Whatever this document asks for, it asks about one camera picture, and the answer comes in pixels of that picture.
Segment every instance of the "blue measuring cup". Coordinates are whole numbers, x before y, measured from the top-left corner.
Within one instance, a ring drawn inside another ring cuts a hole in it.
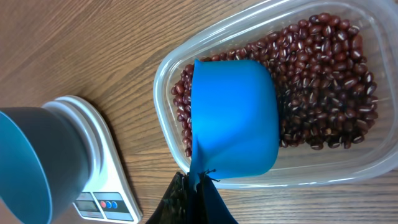
[[[190,178],[261,175],[279,148],[277,100],[267,69],[253,60],[195,61]]]

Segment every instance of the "plastic container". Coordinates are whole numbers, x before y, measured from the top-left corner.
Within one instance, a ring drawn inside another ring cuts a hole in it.
[[[350,149],[312,150],[308,144],[280,149],[277,162],[264,175],[225,179],[221,189],[255,189],[345,183],[368,179],[398,165],[398,6],[393,1],[284,0],[264,1],[201,31],[166,56],[154,82],[154,101],[167,144],[184,172],[190,158],[184,156],[181,124],[170,93],[182,68],[196,58],[244,47],[247,42],[281,30],[313,14],[329,12],[349,19],[361,29],[368,68],[375,74],[379,118],[365,142]]]

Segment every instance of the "adzuki bean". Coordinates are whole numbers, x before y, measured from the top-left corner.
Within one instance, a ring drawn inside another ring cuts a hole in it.
[[[201,61],[257,60],[274,81],[279,112],[279,147],[307,142],[314,150],[349,149],[365,140],[375,124],[377,84],[368,71],[359,27],[323,12],[273,31],[244,47]],[[191,90],[194,65],[188,64],[171,87],[185,155],[192,155]]]

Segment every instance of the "blue cup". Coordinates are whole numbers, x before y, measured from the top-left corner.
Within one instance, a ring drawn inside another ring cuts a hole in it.
[[[22,223],[50,223],[90,175],[81,137],[43,108],[0,109],[0,197]]]
[[[191,107],[190,172],[216,169],[209,176],[226,179],[262,175],[274,165],[277,100],[271,75],[260,63],[196,60]]]

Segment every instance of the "white scale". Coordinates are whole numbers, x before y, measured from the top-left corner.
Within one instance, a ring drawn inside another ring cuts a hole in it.
[[[98,111],[77,96],[43,105],[71,122],[88,150],[91,174],[73,205],[87,220],[138,223],[142,218],[121,166],[112,135]]]

